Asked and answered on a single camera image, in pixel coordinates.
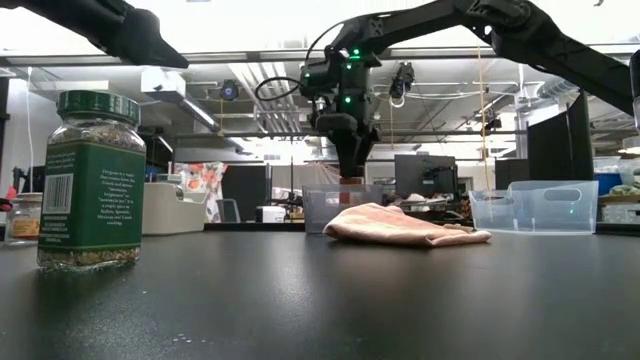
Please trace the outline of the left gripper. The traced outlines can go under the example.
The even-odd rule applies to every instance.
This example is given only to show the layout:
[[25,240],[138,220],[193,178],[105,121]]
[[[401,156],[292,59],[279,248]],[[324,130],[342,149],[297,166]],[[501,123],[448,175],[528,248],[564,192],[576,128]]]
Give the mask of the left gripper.
[[[112,57],[135,65],[188,68],[188,60],[162,38],[159,18],[146,9],[130,9],[125,0],[29,0],[31,12],[81,35]],[[126,55],[116,44],[123,23]]]

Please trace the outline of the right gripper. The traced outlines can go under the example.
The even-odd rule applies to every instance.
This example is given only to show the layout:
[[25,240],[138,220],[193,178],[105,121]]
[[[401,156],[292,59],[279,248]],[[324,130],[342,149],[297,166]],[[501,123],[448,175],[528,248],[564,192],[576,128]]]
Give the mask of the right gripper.
[[360,47],[340,50],[327,47],[325,55],[325,60],[341,63],[341,76],[332,93],[314,97],[325,103],[314,113],[315,127],[320,133],[333,135],[340,175],[361,177],[374,143],[380,140],[371,123],[373,100],[369,76],[371,68],[381,63],[374,53]]

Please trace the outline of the green lid herb jar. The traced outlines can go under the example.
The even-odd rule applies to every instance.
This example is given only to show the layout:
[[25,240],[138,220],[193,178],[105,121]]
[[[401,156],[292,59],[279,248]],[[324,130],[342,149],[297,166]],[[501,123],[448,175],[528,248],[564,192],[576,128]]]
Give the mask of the green lid herb jar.
[[146,144],[139,105],[90,90],[60,93],[47,140],[37,263],[83,269],[140,255]]

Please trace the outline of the small glass jar tan lid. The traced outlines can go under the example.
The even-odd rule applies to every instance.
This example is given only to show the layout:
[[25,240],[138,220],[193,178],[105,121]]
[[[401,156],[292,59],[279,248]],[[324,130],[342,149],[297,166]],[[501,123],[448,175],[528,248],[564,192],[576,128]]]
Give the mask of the small glass jar tan lid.
[[4,244],[8,246],[34,245],[40,233],[42,193],[21,193],[10,201],[6,216]]

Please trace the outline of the smoky grey clear bin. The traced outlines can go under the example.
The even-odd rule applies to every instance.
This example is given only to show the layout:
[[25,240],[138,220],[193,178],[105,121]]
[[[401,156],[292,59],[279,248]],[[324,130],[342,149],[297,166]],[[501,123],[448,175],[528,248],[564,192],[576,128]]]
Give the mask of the smoky grey clear bin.
[[339,203],[340,184],[305,185],[303,191],[303,211],[305,231],[320,234],[325,226],[343,210],[366,203],[382,203],[381,185],[363,184],[358,192],[351,194],[351,203]]

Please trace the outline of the black computer monitor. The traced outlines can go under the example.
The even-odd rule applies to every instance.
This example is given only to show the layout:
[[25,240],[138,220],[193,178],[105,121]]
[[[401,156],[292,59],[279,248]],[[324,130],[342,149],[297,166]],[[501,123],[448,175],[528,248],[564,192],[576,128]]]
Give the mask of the black computer monitor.
[[396,155],[394,171],[395,189],[401,195],[458,194],[458,167],[454,157]]

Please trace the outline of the pink folded cloth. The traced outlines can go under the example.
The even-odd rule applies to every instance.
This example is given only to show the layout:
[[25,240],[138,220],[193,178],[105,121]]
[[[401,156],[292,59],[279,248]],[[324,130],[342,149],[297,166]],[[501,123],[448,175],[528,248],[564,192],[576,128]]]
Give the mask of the pink folded cloth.
[[339,241],[362,241],[426,248],[486,244],[491,234],[459,225],[436,225],[406,215],[397,206],[366,203],[347,208],[328,222],[323,234]]

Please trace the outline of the small white box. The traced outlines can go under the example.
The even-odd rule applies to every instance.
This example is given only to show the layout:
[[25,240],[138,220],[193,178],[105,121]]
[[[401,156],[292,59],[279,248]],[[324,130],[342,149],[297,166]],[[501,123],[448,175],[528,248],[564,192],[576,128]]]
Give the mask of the small white box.
[[284,223],[287,211],[280,206],[259,206],[255,210],[256,223]]

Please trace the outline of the wide black panel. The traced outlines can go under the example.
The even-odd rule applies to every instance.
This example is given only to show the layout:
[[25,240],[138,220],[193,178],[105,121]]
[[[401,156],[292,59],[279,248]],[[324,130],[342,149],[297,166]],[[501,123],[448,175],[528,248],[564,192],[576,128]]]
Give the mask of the wide black panel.
[[242,222],[254,221],[256,208],[266,203],[267,184],[265,166],[228,165],[222,178],[223,198],[236,201]]

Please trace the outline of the black table mat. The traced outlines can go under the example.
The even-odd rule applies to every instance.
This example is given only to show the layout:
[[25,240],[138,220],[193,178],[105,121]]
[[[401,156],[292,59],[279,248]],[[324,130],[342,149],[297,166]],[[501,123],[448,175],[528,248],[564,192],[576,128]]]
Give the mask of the black table mat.
[[78,273],[0,248],[0,360],[171,359],[640,360],[640,238],[206,232]]

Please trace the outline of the white plastic bin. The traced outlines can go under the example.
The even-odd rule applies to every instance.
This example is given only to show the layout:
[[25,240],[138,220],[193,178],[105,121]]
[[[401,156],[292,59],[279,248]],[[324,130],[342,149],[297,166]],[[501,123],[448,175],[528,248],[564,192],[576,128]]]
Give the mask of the white plastic bin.
[[167,236],[202,232],[207,223],[206,196],[187,192],[180,200],[168,183],[146,183],[143,201],[143,236]]

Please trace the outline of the clear plastic bin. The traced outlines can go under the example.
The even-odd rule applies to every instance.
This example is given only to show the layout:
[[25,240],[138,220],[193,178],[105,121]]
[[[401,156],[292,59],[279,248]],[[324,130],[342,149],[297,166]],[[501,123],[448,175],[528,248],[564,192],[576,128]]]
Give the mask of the clear plastic bin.
[[478,230],[534,235],[591,235],[596,230],[595,181],[518,181],[505,190],[471,191]]

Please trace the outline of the tall black panel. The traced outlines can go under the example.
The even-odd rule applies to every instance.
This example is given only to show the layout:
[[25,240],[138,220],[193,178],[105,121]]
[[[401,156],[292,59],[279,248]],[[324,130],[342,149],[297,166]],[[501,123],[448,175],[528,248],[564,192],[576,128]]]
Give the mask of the tall black panel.
[[527,129],[531,180],[591,181],[593,150],[587,96],[583,90],[565,111]]

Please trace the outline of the blue storage bin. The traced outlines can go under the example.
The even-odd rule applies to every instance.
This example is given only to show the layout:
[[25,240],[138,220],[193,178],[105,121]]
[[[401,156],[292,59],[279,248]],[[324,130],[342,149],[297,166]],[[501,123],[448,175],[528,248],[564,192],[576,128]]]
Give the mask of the blue storage bin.
[[607,196],[610,190],[622,184],[619,173],[595,173],[594,179],[598,183],[598,196]]

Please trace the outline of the black aluminium table frame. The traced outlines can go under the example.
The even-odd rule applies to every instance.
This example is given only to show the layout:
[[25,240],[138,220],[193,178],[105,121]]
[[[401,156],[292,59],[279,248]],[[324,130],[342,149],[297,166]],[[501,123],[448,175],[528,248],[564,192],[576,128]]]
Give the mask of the black aluminium table frame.
[[[5,235],[5,225],[0,225],[0,240]],[[207,223],[204,228],[196,230],[186,230],[186,233],[195,232],[306,232],[302,223]],[[474,232],[473,227],[465,227],[459,224],[429,224],[426,231],[431,232]],[[184,234],[184,231],[170,230],[168,233],[149,233],[149,236],[169,236]],[[640,225],[632,224],[608,224],[598,223],[595,230],[596,235],[614,235],[640,237]]]

